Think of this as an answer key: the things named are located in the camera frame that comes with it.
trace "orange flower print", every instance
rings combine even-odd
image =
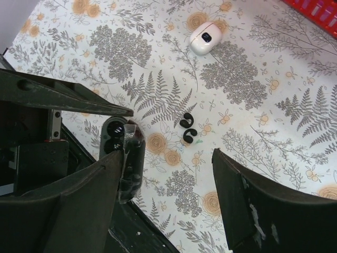
[[[237,11],[233,11],[233,12],[235,12],[236,15],[237,15],[237,17],[238,17],[239,19],[241,19],[241,16],[243,15],[243,11],[242,11],[241,8],[239,8]]]
[[[87,58],[87,57],[90,55],[90,52],[89,52],[89,50],[85,51],[85,52],[84,52],[84,54],[82,54],[82,55],[83,55],[84,57],[86,57],[86,58]]]
[[[52,19],[53,23],[56,23],[59,20],[59,18],[57,18],[56,16]]]
[[[111,5],[110,5],[110,10],[115,10],[116,9],[116,7],[117,7],[117,4],[116,3],[112,3]]]
[[[222,12],[228,12],[232,8],[231,2],[224,2],[222,5],[220,5],[220,10]]]
[[[213,21],[216,26],[220,29],[220,31],[224,34],[226,31],[227,31],[227,23],[225,20],[221,20],[221,19],[218,19],[218,20],[215,20]]]
[[[226,124],[227,122],[229,122],[229,120],[233,116],[232,114],[229,114],[229,110],[228,109],[225,111],[225,114],[219,112],[219,115],[221,116],[221,119],[217,122],[217,125],[220,125],[220,124],[224,125],[224,124]]]
[[[184,147],[188,147],[189,145],[191,145],[190,143],[187,143],[183,138],[180,138],[180,143]]]
[[[180,240],[180,244],[176,245],[175,248],[181,253],[185,251],[185,249],[183,248],[183,243],[181,242],[181,240]]]
[[[164,58],[164,55],[163,56],[159,55],[159,61],[160,61],[160,64],[163,64],[166,61]]]
[[[160,209],[161,209],[162,211],[164,211],[164,210],[167,209],[166,201],[164,201],[164,203],[160,201],[160,205],[161,205],[161,206],[160,206]]]
[[[27,19],[27,21],[25,22],[25,24],[23,25],[23,27],[21,28],[20,32],[21,33],[26,33],[29,31],[29,29],[31,28],[31,24],[32,21],[30,19]]]
[[[73,3],[73,13],[83,14],[89,6],[89,0],[75,0]]]
[[[146,148],[153,154],[163,153],[166,146],[167,141],[161,133],[153,133],[147,138]]]
[[[169,23],[167,24],[167,26],[166,26],[166,29],[167,29],[168,31],[172,31],[172,30],[174,29],[173,23],[172,23],[172,22],[169,22]]]
[[[187,19],[187,28],[193,32],[195,29],[197,29],[199,26],[201,26],[203,23],[208,21],[209,17],[206,13],[197,12],[192,14]]]
[[[315,79],[313,77],[307,77],[306,80],[308,84],[311,84],[311,85],[315,82]]]
[[[38,14],[38,16],[36,17],[37,20],[41,21],[44,19],[44,14],[43,13],[40,13]]]
[[[101,9],[98,4],[89,5],[86,11],[89,17],[98,17],[101,13]]]
[[[100,90],[98,90],[98,89],[93,89],[93,92],[96,93],[97,95],[100,94]]]
[[[77,41],[82,41],[84,39],[84,35],[83,34],[77,34],[76,37],[75,37],[75,39]]]
[[[196,171],[200,171],[200,166],[203,163],[206,163],[205,160],[201,159],[201,155],[203,154],[204,151],[198,151],[197,153],[194,154],[194,157],[192,159],[193,167],[195,168]]]
[[[199,127],[201,129],[201,132],[198,135],[200,136],[206,136],[210,132],[214,133],[214,131],[212,131],[212,124],[209,122],[208,118],[206,119],[205,124],[202,124],[202,125],[199,124]]]
[[[64,61],[64,55],[60,56],[60,57],[58,58],[58,61],[59,61],[59,62],[63,62],[63,61]]]
[[[259,122],[259,127],[262,125],[266,125],[269,120],[268,115],[264,112],[260,116],[255,116],[255,118]]]
[[[322,198],[337,200],[337,185],[323,187],[318,195]]]
[[[38,33],[39,33],[40,29],[38,28],[37,25],[34,25],[31,27],[31,29],[29,29],[29,34],[31,37],[36,37],[38,36]]]
[[[95,60],[89,62],[90,67],[96,67],[97,62]]]
[[[273,77],[271,77],[270,79],[266,78],[265,79],[268,82],[268,86],[269,86],[269,93],[272,94],[273,91],[275,91],[279,85],[280,82],[278,80],[275,80]]]
[[[308,167],[308,166],[305,166],[307,168],[307,171],[305,172],[306,174],[306,177],[314,182],[319,182],[321,183],[321,177],[323,177],[324,175],[320,175],[320,174],[317,174],[315,172],[315,167],[316,165],[314,165],[312,168]]]
[[[296,75],[297,74],[294,73],[294,68],[292,66],[290,66],[290,71],[286,72],[285,74],[286,77],[291,77],[294,80]]]
[[[220,216],[220,204],[216,191],[210,192],[205,195],[203,206],[206,212],[212,216]]]
[[[180,163],[181,157],[177,151],[170,150],[165,153],[165,161],[170,166],[176,166]]]

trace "white earbud case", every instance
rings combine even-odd
[[[221,30],[213,22],[199,26],[190,37],[190,48],[197,55],[209,53],[222,39]]]

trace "orange rose print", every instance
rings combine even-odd
[[[208,212],[210,215],[212,216],[221,215],[219,199],[215,191],[205,195],[203,206],[205,208],[205,211]]]
[[[187,28],[192,32],[208,20],[205,13],[197,12],[189,16],[187,19]]]
[[[89,17],[98,17],[101,13],[100,6],[98,4],[89,5],[86,11]]]
[[[38,36],[40,29],[38,28],[37,25],[32,26],[32,28],[29,30],[29,34],[31,37],[36,37]]]
[[[21,33],[26,33],[28,32],[29,28],[31,28],[31,20],[27,19],[27,21],[25,22],[25,24],[23,25],[23,27],[21,28],[20,32]]]
[[[89,6],[89,0],[75,0],[73,4],[73,12],[75,14],[83,14]]]
[[[215,20],[214,23],[220,29],[220,31],[224,34],[227,31],[227,23],[225,20]]]
[[[114,9],[116,9],[116,6],[117,6],[116,3],[112,3],[112,4],[110,5],[110,10],[113,11]]]
[[[337,186],[324,187],[318,192],[318,195],[323,198],[337,200]]]
[[[153,154],[164,152],[166,145],[166,139],[161,133],[153,133],[147,138],[146,148]]]
[[[43,20],[44,19],[44,14],[43,13],[40,13],[40,14],[38,14],[38,16],[37,16],[37,20]]]
[[[165,154],[165,161],[168,165],[176,166],[180,163],[180,154],[178,154],[176,151],[170,150]]]
[[[231,2],[225,2],[220,6],[220,10],[222,12],[228,12],[232,8],[232,3]]]

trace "wireless earbud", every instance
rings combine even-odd
[[[193,123],[194,123],[194,118],[193,118],[193,116],[192,116],[190,113],[188,113],[188,112],[184,113],[184,120],[181,120],[181,121],[179,122],[179,124],[180,124],[183,128],[190,128],[190,127],[193,125]]]
[[[192,136],[196,136],[198,134],[198,132],[195,129],[193,129],[193,128],[187,129],[184,132],[183,140],[185,142],[191,144],[193,142],[193,138],[191,136],[187,136],[188,133],[190,133]]]

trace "red basket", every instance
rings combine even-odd
[[[337,38],[337,0],[283,0]]]

